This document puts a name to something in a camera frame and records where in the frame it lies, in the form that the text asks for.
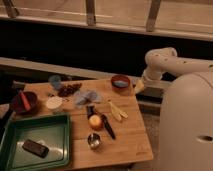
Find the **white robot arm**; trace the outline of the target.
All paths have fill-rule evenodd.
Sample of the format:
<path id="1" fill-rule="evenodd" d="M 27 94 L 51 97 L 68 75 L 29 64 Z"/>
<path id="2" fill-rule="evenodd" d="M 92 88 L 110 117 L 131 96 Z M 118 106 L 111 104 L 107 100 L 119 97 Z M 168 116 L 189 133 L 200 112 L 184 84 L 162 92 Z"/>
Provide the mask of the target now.
<path id="1" fill-rule="evenodd" d="M 137 93 L 164 73 L 176 77 L 161 103 L 156 171 L 213 171 L 213 60 L 167 47 L 148 51 L 145 62 Z"/>

